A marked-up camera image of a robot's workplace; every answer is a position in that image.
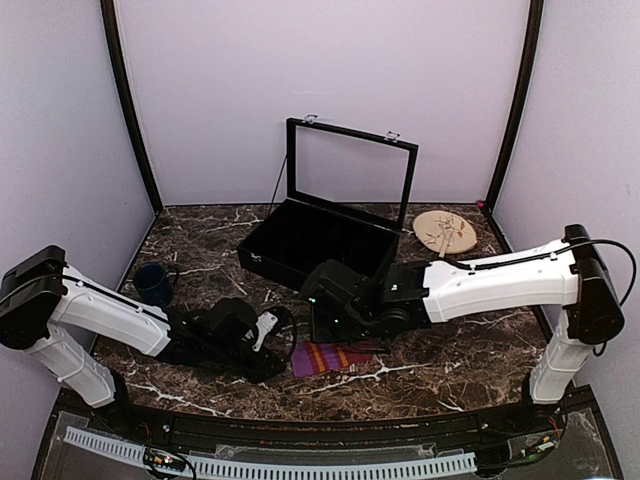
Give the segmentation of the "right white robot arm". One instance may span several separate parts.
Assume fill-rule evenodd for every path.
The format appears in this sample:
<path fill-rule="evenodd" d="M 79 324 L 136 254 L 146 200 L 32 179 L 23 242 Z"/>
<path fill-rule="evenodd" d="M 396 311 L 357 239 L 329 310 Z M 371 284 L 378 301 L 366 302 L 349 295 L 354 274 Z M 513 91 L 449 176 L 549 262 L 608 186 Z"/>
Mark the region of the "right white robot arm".
<path fill-rule="evenodd" d="M 617 295 L 597 248 L 602 240 L 580 224 L 561 239 L 529 250 L 455 261 L 442 258 L 390 268 L 377 280 L 331 259 L 299 289 L 312 314 L 316 343 L 393 339 L 412 330 L 483 312 L 556 305 L 561 312 L 545 351 L 527 377 L 524 401 L 510 413 L 521 434 L 549 416 L 597 345 L 625 325 Z"/>

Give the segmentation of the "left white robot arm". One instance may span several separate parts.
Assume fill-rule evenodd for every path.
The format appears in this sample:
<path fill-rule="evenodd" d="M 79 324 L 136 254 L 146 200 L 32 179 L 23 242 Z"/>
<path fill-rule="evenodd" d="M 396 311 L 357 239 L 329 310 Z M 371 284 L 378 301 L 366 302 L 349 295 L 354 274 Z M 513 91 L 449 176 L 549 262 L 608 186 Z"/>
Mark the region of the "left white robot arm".
<path fill-rule="evenodd" d="M 286 368 L 289 358 L 264 341 L 290 318 L 283 307 L 258 314 L 239 298 L 186 312 L 140 303 L 81 274 L 56 245 L 28 257 L 1 280 L 2 345 L 26 352 L 88 406 L 102 408 L 103 421 L 120 436 L 140 429 L 140 412 L 125 401 L 122 380 L 93 359 L 67 332 L 68 326 L 108 337 L 164 363 L 261 383 Z"/>

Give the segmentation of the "purple orange striped sock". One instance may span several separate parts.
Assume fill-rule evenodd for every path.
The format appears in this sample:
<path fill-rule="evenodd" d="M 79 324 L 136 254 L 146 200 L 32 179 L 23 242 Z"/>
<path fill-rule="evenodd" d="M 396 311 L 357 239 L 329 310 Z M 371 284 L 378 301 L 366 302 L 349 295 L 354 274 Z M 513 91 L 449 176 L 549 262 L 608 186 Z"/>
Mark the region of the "purple orange striped sock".
<path fill-rule="evenodd" d="M 354 344 L 316 344 L 309 340 L 297 344 L 291 357 L 293 375 L 304 378 L 337 371 L 373 357 L 371 342 Z"/>

